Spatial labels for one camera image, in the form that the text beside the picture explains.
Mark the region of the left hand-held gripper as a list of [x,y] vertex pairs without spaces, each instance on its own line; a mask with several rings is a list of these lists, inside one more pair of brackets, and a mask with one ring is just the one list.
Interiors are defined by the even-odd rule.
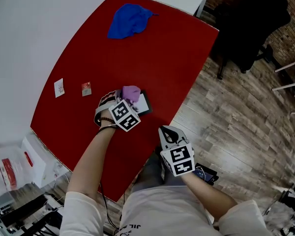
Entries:
[[109,110],[113,123],[125,132],[141,122],[137,112],[125,100],[121,100],[120,89],[109,92],[101,98],[94,117],[94,122],[98,126],[101,124],[101,112],[104,110]]

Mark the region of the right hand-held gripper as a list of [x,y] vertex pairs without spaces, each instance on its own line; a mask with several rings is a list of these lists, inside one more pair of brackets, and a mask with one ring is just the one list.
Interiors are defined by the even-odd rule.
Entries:
[[165,166],[175,176],[181,176],[195,170],[194,150],[185,133],[171,126],[158,128]]

